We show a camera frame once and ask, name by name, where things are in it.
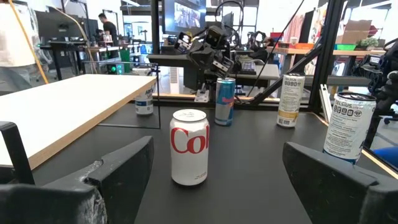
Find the cardboard box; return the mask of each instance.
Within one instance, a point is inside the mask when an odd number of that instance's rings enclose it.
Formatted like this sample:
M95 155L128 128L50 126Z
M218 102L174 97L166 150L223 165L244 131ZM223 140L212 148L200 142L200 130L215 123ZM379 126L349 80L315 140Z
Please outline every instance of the cardboard box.
M336 44L355 44L358 40L368 37L372 21L348 21L343 35L338 35Z

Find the red bull can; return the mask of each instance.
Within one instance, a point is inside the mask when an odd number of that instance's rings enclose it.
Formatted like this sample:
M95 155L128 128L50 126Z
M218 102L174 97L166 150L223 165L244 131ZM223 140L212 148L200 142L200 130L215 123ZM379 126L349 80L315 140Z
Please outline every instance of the red bull can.
M223 126L232 124L234 111L235 79L217 78L215 123Z

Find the aluminum can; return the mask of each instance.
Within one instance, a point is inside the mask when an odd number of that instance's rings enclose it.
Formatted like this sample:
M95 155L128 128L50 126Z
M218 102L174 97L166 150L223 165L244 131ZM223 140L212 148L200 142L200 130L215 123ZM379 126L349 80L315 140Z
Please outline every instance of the aluminum can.
M152 97L153 88L140 93L135 98L136 113L138 115L151 115L154 113L154 101Z
M279 126L293 128L296 125L304 81L305 76L299 74L284 75L276 121Z
M170 122L172 179L196 185L207 178L209 122L200 110L179 110Z
M235 79L217 78L215 123L229 126L234 112Z
M338 93L323 152L355 164L376 108L376 98L359 93Z

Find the man in black shirt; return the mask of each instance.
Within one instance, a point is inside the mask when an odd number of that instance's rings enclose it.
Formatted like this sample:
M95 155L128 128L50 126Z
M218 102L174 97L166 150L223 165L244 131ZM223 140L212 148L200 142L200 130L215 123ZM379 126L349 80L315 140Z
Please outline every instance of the man in black shirt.
M112 41L114 46L118 46L118 30L116 29L116 26L108 21L106 18L105 14L101 13L98 15L100 21L104 24L104 31L106 35L111 35L112 36Z

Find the celsius can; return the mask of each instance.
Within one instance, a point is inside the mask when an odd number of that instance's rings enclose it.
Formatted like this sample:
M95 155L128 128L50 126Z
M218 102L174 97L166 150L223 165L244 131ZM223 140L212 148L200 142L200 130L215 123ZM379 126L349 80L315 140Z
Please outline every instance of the celsius can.
M153 89L150 88L136 96L136 113L138 115L151 115L154 112L154 102L152 99Z
M376 98L373 96L359 93L335 95L323 152L355 164L375 108Z
M284 75L276 121L278 125L286 128L293 128L296 125L304 81L303 75Z

